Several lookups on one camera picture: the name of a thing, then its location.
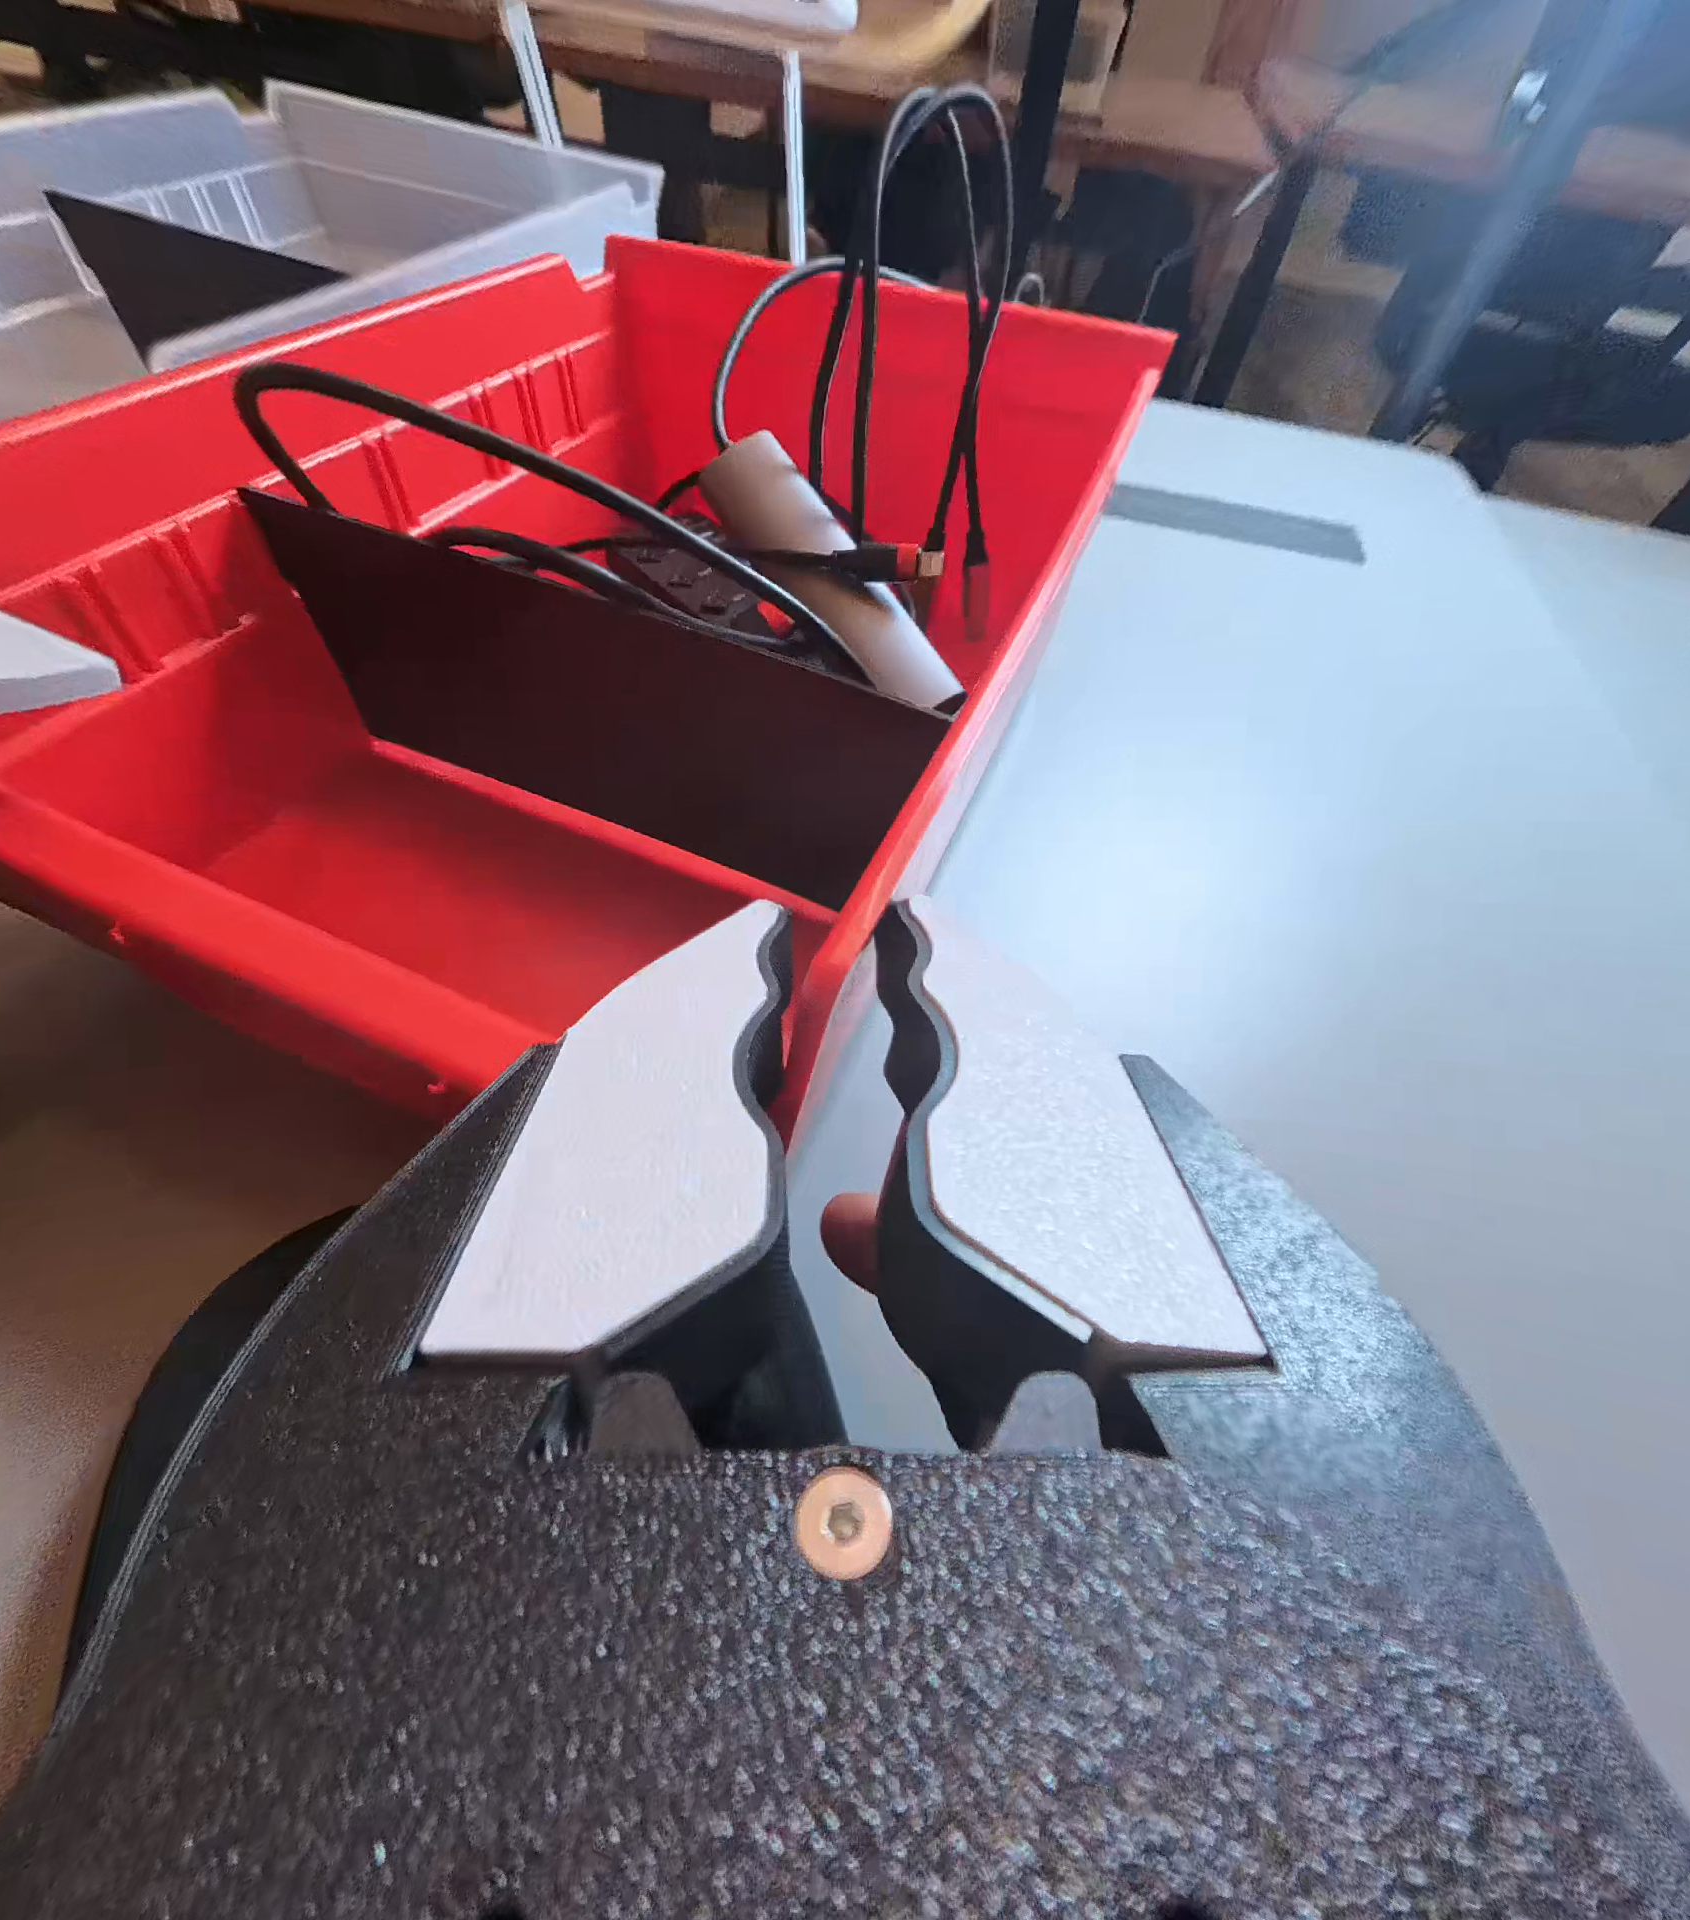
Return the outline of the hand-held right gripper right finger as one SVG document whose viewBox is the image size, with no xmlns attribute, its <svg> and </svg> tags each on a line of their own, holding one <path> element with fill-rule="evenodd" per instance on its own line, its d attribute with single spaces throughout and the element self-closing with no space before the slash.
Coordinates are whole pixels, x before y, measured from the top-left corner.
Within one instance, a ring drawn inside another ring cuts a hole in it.
<svg viewBox="0 0 1690 1920">
<path fill-rule="evenodd" d="M 878 1312 L 962 1450 L 1055 1380 L 1056 1450 L 1166 1455 L 1139 1380 L 1270 1378 L 1270 1340 L 1122 1060 L 938 898 L 882 911 Z"/>
</svg>

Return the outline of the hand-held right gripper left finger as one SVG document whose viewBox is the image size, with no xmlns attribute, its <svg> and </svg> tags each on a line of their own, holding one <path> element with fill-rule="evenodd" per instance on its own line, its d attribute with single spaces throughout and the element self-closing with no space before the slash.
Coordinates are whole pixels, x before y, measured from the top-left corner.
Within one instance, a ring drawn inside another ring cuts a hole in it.
<svg viewBox="0 0 1690 1920">
<path fill-rule="evenodd" d="M 702 1448 L 841 1443 L 770 1122 L 792 985 L 792 911 L 753 898 L 577 1017 L 476 1183 L 413 1364 L 563 1378 L 586 1414 L 646 1371 Z"/>
</svg>

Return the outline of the red storage bin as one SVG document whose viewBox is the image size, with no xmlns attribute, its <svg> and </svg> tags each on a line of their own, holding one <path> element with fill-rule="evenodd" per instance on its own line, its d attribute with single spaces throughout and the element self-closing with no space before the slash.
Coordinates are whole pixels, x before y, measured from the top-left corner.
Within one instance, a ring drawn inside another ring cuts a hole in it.
<svg viewBox="0 0 1690 1920">
<path fill-rule="evenodd" d="M 612 236 L 590 279 L 540 256 L 2 421 L 0 614 L 105 653 L 124 685 L 0 717 L 0 898 L 436 1122 L 770 898 L 793 924 L 792 1130 L 857 1026 L 870 927 L 934 884 L 1037 672 L 1173 337 L 1006 306 L 981 397 L 981 614 L 938 590 L 925 629 L 965 703 L 845 907 L 374 740 L 239 499 L 301 504 L 233 408 L 244 368 L 292 360 L 653 499 L 713 457 L 713 368 L 767 283 L 758 256 Z M 333 514 L 421 541 L 621 525 L 329 397 L 263 412 Z"/>
</svg>

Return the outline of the grey usb hub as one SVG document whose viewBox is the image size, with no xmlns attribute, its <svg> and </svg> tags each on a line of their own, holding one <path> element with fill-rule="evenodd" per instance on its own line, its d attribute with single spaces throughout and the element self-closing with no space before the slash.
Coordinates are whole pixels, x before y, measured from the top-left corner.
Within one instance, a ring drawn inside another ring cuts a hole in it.
<svg viewBox="0 0 1690 1920">
<path fill-rule="evenodd" d="M 896 587 L 835 567 L 857 541 L 780 438 L 755 431 L 724 447 L 702 469 L 699 492 L 728 548 L 799 596 L 878 693 L 934 712 L 965 703 L 965 685 Z"/>
</svg>

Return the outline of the clear storage bin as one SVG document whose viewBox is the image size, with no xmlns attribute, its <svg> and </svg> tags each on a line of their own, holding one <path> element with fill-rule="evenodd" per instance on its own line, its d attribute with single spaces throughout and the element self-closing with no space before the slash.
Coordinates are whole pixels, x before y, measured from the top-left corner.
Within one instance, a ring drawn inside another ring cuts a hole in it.
<svg viewBox="0 0 1690 1920">
<path fill-rule="evenodd" d="M 609 236 L 653 236 L 664 169 L 288 81 L 261 112 L 188 89 L 0 115 L 0 421 L 146 373 L 47 191 L 351 275 L 326 327 L 531 256 L 598 275 Z"/>
</svg>

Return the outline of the person's right hand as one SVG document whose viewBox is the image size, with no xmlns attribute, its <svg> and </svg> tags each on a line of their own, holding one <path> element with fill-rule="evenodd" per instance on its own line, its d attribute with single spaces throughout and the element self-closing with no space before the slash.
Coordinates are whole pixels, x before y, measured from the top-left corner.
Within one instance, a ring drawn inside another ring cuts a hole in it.
<svg viewBox="0 0 1690 1920">
<path fill-rule="evenodd" d="M 823 1250 L 859 1291 L 878 1291 L 878 1196 L 841 1192 L 823 1209 Z"/>
</svg>

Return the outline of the black bin divider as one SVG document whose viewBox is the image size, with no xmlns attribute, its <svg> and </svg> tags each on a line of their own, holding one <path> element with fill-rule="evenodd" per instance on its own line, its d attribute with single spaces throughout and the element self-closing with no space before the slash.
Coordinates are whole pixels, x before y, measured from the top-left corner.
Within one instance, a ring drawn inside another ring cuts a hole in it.
<svg viewBox="0 0 1690 1920">
<path fill-rule="evenodd" d="M 845 907 L 945 712 L 239 490 L 374 740 Z"/>
<path fill-rule="evenodd" d="M 343 315 L 356 283 L 326 262 L 173 219 L 42 195 L 146 373 L 173 373 Z"/>
</svg>

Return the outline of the black power strip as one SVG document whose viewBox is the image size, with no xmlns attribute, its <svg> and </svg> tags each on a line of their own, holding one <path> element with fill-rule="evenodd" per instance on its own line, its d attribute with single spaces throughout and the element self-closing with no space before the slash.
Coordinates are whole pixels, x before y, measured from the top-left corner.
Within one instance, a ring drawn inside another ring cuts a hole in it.
<svg viewBox="0 0 1690 1920">
<path fill-rule="evenodd" d="M 859 668 L 841 649 L 788 622 L 784 607 L 758 601 L 728 571 L 717 571 L 677 541 L 649 534 L 649 526 L 602 534 L 598 558 L 622 583 L 657 596 L 669 614 L 705 622 L 735 643 L 863 681 Z"/>
</svg>

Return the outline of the wooden office desk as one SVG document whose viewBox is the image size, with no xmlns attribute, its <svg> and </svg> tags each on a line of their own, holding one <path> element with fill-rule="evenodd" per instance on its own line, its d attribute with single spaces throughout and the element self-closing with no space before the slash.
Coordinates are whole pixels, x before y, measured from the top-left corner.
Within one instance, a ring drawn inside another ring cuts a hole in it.
<svg viewBox="0 0 1690 1920">
<path fill-rule="evenodd" d="M 788 37 L 807 57 L 819 106 L 863 120 L 905 84 L 978 78 L 978 42 L 1006 3 L 857 3 L 857 25 L 799 37 L 792 25 L 741 25 L 705 3 L 534 3 L 542 53 L 569 78 L 635 89 L 709 91 L 753 84 Z M 1221 191 L 1248 197 L 1273 169 L 1261 120 L 1261 72 L 1298 35 L 1306 3 L 1122 3 L 1122 49 L 1094 102 L 1056 106 L 1050 159 L 1077 169 L 1148 169 L 1195 206 L 1189 320 L 1171 397 L 1195 397 L 1221 337 L 1224 298 L 1255 243 L 1262 206 L 1245 214 L 1245 240 L 1224 236 Z"/>
</svg>

